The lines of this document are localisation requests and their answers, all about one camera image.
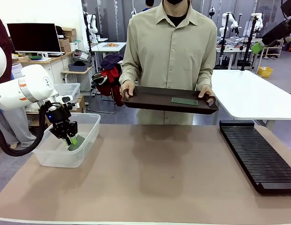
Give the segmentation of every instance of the computer monitor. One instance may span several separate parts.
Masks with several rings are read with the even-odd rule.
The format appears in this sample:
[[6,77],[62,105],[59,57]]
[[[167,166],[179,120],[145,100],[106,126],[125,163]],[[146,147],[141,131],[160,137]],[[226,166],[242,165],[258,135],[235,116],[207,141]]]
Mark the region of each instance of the computer monitor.
[[16,52],[60,53],[61,48],[53,23],[8,23]]

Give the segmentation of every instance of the slotted rack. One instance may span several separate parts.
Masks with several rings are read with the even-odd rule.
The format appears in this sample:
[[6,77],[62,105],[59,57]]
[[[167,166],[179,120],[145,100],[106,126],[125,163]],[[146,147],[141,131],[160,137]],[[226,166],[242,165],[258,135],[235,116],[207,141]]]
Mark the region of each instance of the slotted rack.
[[220,130],[257,192],[291,194],[291,167],[255,129],[253,121],[220,121]]

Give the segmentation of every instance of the face mask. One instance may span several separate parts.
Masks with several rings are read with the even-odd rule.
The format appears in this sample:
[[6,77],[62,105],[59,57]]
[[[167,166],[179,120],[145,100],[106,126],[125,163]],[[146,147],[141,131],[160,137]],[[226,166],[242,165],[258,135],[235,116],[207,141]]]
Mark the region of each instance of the face mask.
[[183,0],[167,0],[170,4],[176,5],[179,4]]

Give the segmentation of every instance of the hand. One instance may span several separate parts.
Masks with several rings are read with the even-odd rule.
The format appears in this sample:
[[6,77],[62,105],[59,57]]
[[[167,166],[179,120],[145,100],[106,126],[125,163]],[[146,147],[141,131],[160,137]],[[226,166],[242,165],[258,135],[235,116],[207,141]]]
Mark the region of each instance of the hand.
[[121,88],[120,88],[119,91],[121,93],[121,96],[123,97],[123,91],[126,90],[126,89],[129,90],[128,92],[126,92],[126,98],[129,98],[130,96],[133,96],[133,90],[134,90],[134,88],[135,88],[135,83],[132,82],[132,81],[126,80],[121,85]]
[[[209,96],[215,96],[214,92],[212,91],[210,85],[204,84],[202,86],[201,92],[199,93],[199,98],[202,98],[205,94],[208,94]],[[207,101],[209,104],[213,103],[213,100],[210,98]]]

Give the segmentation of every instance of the white wall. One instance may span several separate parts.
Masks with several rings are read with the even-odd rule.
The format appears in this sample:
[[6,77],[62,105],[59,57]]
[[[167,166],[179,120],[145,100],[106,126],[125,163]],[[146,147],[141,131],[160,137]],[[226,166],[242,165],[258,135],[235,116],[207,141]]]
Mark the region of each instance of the white wall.
[[81,0],[1,0],[4,23],[54,23],[77,30],[79,48],[87,50],[87,36]]

